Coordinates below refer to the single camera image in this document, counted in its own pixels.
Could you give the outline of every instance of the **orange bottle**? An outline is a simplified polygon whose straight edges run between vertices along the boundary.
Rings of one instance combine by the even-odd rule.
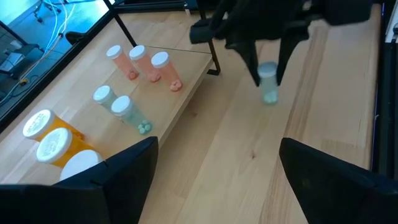
[[[120,71],[122,71],[128,79],[134,80],[138,77],[139,72],[136,68],[134,68],[127,55],[123,52],[123,49],[120,45],[115,45],[111,47],[106,52],[106,56],[114,61],[114,63],[119,67]]]
[[[159,52],[152,57],[153,66],[160,72],[160,76],[169,84],[171,91],[179,91],[182,88],[181,79],[170,61],[167,52]]]
[[[157,82],[160,79],[159,71],[154,68],[150,62],[150,57],[147,54],[145,46],[138,45],[130,50],[130,59],[134,61],[139,69],[146,75],[151,82]]]

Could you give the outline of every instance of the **wooden table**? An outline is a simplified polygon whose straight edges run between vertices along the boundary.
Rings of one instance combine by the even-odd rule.
[[[296,138],[369,168],[380,14],[376,5],[372,18],[360,24],[328,27],[313,22],[310,40],[301,42],[289,61],[275,106],[261,103],[261,92],[241,57],[225,50],[225,42],[215,41],[222,76],[205,76],[163,144],[140,223],[307,223],[278,158],[280,140]],[[191,22],[186,17],[184,12],[121,15],[138,43],[206,52],[206,44],[190,45]],[[100,33],[85,49],[93,57],[84,57],[86,62],[111,44],[124,42],[116,24],[105,30],[108,37]],[[256,45],[260,62],[278,60],[279,41]],[[101,50],[90,52],[98,47]],[[73,72],[81,75],[80,70]],[[61,93],[70,88],[56,82],[52,85],[64,88]],[[56,104],[57,98],[47,96],[47,104]],[[34,101],[18,119],[41,101]],[[62,116],[76,123],[73,113],[65,109]],[[57,168],[39,167],[33,155],[25,153],[35,148],[30,141],[22,142],[18,124],[0,134],[2,182],[55,182]],[[31,145],[14,152],[20,144]]]
[[[163,81],[145,76],[129,81],[105,56],[112,45],[128,53],[131,45],[111,21],[62,73],[0,134],[0,183],[53,184],[60,169],[35,160],[38,143],[22,136],[24,123],[39,110],[50,108],[86,135],[86,141],[104,158],[146,138],[92,100],[93,92],[108,84],[118,96],[129,95],[154,124],[150,136],[160,145],[212,64],[211,54],[148,47],[150,55],[166,51],[182,79],[183,88],[171,92]]]

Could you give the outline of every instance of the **white bottle cap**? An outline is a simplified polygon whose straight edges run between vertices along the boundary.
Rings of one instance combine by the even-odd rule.
[[[103,85],[103,86],[99,87],[97,90],[95,90],[93,99],[95,102],[97,102],[99,104],[105,103],[112,97],[112,95],[113,95],[112,93],[113,93],[113,91],[110,86]]]
[[[72,143],[72,132],[66,128],[57,128],[48,133],[37,148],[39,162],[53,163],[61,158]]]
[[[129,112],[131,108],[132,101],[130,100],[130,97],[120,96],[113,102],[111,110],[116,116],[123,116]]]
[[[150,62],[152,62],[155,68],[162,68],[166,66],[170,61],[169,54],[167,52],[156,53]]]
[[[139,60],[146,53],[147,53],[147,50],[145,49],[145,46],[138,45],[138,46],[136,46],[136,47],[134,47],[133,49],[130,50],[129,56],[130,56],[131,60]]]
[[[73,175],[83,172],[102,161],[101,156],[96,151],[90,149],[83,150],[70,158],[70,160],[65,164],[65,167],[61,171],[60,180],[65,180]]]
[[[35,139],[42,135],[54,122],[55,113],[51,110],[42,110],[27,120],[22,133],[27,139]]]
[[[261,78],[269,78],[276,75],[278,66],[275,62],[265,62],[258,66],[257,72]]]
[[[119,55],[121,55],[123,52],[122,47],[120,47],[120,45],[115,45],[113,47],[111,47],[107,52],[106,52],[106,56],[108,56],[111,59],[115,59],[117,58]]]

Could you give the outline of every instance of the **pill bottle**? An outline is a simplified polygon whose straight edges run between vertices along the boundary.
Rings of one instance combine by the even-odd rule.
[[[134,68],[133,64],[123,52],[120,45],[115,45],[111,47],[107,52],[106,56],[113,60],[113,62],[118,66],[120,71],[122,71],[128,79],[134,80],[138,77],[139,72]]]
[[[141,69],[149,81],[157,82],[160,79],[159,71],[151,64],[150,57],[147,54],[145,46],[135,46],[130,50],[129,56],[130,59],[136,63],[139,69]]]
[[[170,61],[167,52],[159,52],[152,57],[151,63],[160,72],[160,76],[167,82],[171,91],[179,91],[182,88],[181,79]]]
[[[66,128],[57,128],[46,135],[36,151],[39,162],[64,167],[78,152],[92,149],[90,145],[77,138]]]
[[[262,99],[266,104],[273,105],[278,102],[278,84],[276,80],[277,64],[275,62],[265,62],[258,66],[262,91]]]
[[[87,170],[100,162],[103,159],[101,155],[91,149],[86,149],[78,152],[65,164],[61,171],[60,180],[65,180],[73,175],[76,175],[84,170]]]
[[[142,114],[137,105],[128,96],[120,96],[112,104],[112,113],[123,122],[135,127],[140,134],[147,134],[152,130],[152,123]]]
[[[103,85],[99,87],[98,89],[95,90],[93,94],[94,101],[97,104],[105,107],[110,112],[111,112],[112,103],[117,98],[118,97],[116,96],[116,94],[114,94],[113,90],[108,85]]]
[[[29,118],[22,130],[27,139],[41,141],[46,134],[57,128],[67,128],[73,135],[84,139],[84,135],[76,128],[59,118],[52,110],[41,110]]]

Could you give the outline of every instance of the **black cable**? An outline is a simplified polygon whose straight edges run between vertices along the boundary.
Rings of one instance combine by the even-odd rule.
[[[28,81],[28,83],[26,83],[26,85],[27,85],[27,84],[33,83],[33,82],[36,81],[38,78],[39,78],[38,75],[32,75],[31,77],[28,78],[29,81]],[[22,95],[23,93],[25,93],[25,92],[27,92],[28,90],[30,90],[30,86],[27,86],[27,88],[26,88],[25,90],[22,90],[21,92],[19,92],[19,93],[17,93],[17,94],[14,94],[14,92],[15,92],[17,89],[18,89],[18,88],[13,89],[12,93],[11,93],[9,96],[7,96],[8,99],[7,99],[6,101],[4,101],[4,102],[0,105],[0,107],[4,106],[6,103],[8,103],[8,101],[10,101],[13,97],[20,96],[20,95]]]

